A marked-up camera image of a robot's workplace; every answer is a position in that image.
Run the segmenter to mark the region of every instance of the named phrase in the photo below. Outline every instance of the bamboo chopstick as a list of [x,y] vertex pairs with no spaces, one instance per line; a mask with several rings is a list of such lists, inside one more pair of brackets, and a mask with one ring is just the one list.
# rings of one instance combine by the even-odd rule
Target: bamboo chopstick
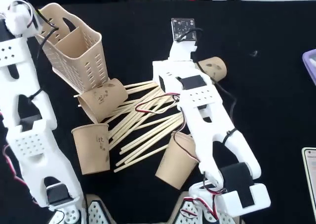
[[145,151],[146,149],[148,149],[151,145],[153,145],[155,142],[157,142],[158,140],[162,139],[164,136],[166,136],[169,132],[171,132],[173,129],[175,129],[176,127],[178,127],[181,123],[174,123],[172,125],[170,125],[168,128],[166,128],[164,131],[162,131],[160,134],[157,134],[156,136],[154,136],[153,138],[151,138],[150,140],[148,140],[146,143],[144,143],[142,146],[138,147],[136,150],[132,151],[130,154],[128,154],[127,156],[125,156],[122,160],[120,160],[119,162],[116,163],[116,166],[119,166],[120,164],[122,164],[123,162],[127,161],[129,158],[133,157],[135,154],[141,154],[143,151]]
[[154,81],[139,82],[139,83],[126,85],[124,87],[125,87],[125,89],[127,89],[127,88],[131,88],[131,87],[138,87],[138,86],[143,86],[143,85],[147,85],[147,84],[151,84],[151,83],[155,83],[155,82]]
[[143,86],[140,86],[140,87],[129,89],[126,92],[127,92],[127,94],[134,94],[134,93],[137,93],[137,92],[140,92],[140,91],[143,91],[143,90],[148,90],[148,89],[151,89],[151,88],[154,88],[154,87],[157,87],[157,86],[158,86],[158,84],[156,84],[156,83],[150,83],[150,84],[147,84],[147,85],[143,85]]
[[121,152],[119,153],[120,155],[128,152],[130,149],[133,149],[137,145],[141,144],[142,142],[146,141],[150,137],[154,136],[157,133],[160,133],[162,130],[165,128],[169,127],[172,123],[175,123],[177,120],[181,120],[182,114],[177,114],[173,115],[173,117],[169,118],[167,121],[164,123],[160,124],[159,126],[153,128],[149,132],[143,134],[142,136],[138,137],[134,141],[130,142],[129,144],[125,145],[124,147],[121,148]]
[[143,156],[141,156],[141,157],[139,157],[139,158],[137,158],[137,159],[135,159],[135,160],[133,160],[133,161],[121,166],[121,167],[118,167],[117,169],[114,170],[114,173],[119,172],[121,170],[124,170],[125,168],[130,167],[131,165],[134,165],[134,164],[136,164],[136,163],[138,163],[138,162],[140,162],[142,160],[145,160],[146,158],[148,158],[148,157],[150,157],[150,156],[152,156],[152,155],[154,155],[154,154],[156,154],[156,153],[158,153],[160,151],[165,150],[167,147],[168,147],[168,145],[162,146],[162,147],[160,147],[160,148],[158,148],[158,149],[156,149],[156,150],[154,150],[152,152],[149,152],[146,155],[143,155]]

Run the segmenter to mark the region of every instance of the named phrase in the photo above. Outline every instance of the robotic arm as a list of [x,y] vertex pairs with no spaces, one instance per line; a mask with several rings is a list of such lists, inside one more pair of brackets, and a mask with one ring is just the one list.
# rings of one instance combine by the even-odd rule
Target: robotic arm
[[[0,108],[8,128],[6,139],[38,205],[63,212],[62,223],[83,224],[86,220],[83,192],[52,133],[57,128],[56,117],[48,95],[40,88],[27,45],[27,38],[41,29],[41,22],[28,2],[0,0]],[[17,78],[9,72],[12,65],[16,66]],[[21,119],[19,95],[28,97],[39,114]],[[46,177],[54,177],[58,182],[45,186]]]
[[[200,172],[205,174],[214,190],[225,188],[228,191],[218,195],[218,210],[236,217],[270,206],[266,187],[253,183],[253,179],[261,175],[258,161],[244,136],[231,122],[212,80],[196,69],[191,60],[191,52],[197,48],[194,20],[172,19],[171,25],[174,42],[170,55],[165,61],[153,62],[153,80],[166,93],[180,94],[178,109],[183,112],[195,141]],[[178,40],[182,34],[187,36]],[[239,163],[220,171],[213,158],[214,141],[222,142],[236,155]],[[191,195],[203,196],[201,186],[192,186]]]

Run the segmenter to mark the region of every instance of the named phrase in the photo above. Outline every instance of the black cloth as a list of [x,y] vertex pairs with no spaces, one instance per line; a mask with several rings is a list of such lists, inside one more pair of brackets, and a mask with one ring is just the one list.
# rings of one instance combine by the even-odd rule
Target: black cloth
[[[302,62],[302,54],[316,47],[315,7],[314,1],[65,6],[102,34],[109,76],[125,85],[150,80],[152,61],[167,59],[172,17],[194,18],[204,29],[197,59],[218,56],[225,61],[228,74],[221,85],[238,98],[235,126],[261,165],[258,182],[267,186],[272,201],[271,207],[245,215],[248,224],[314,223],[301,149],[315,145],[316,88]],[[37,44],[30,45],[35,55]],[[45,84],[58,120],[56,140],[84,192],[99,195],[118,223],[167,221],[180,191],[155,177],[163,152],[116,174],[82,176],[71,129],[90,121],[43,54],[39,61],[39,82]],[[228,108],[231,101],[222,96]],[[122,158],[119,147],[111,151],[112,169]],[[220,143],[214,143],[214,157],[219,167],[236,161]],[[45,223],[51,213],[32,204],[2,157],[0,168],[1,223]],[[196,168],[182,190],[199,181]]]

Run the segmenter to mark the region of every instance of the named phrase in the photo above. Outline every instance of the tipped-over paper cup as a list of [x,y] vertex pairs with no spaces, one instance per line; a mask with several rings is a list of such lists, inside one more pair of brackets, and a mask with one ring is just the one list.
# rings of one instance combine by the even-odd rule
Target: tipped-over paper cup
[[78,100],[92,122],[100,123],[118,108],[127,97],[128,95],[123,84],[114,78],[79,95]]
[[203,61],[199,61],[202,69],[206,72],[207,75],[214,78],[217,82],[226,77],[227,68],[222,59],[219,57],[208,58]]
[[[192,155],[196,156],[193,138],[184,133],[176,134],[176,141]],[[169,185],[181,189],[197,162],[176,144],[171,134],[168,148],[160,162],[156,176]]]
[[71,131],[83,175],[110,169],[107,124],[90,124]]

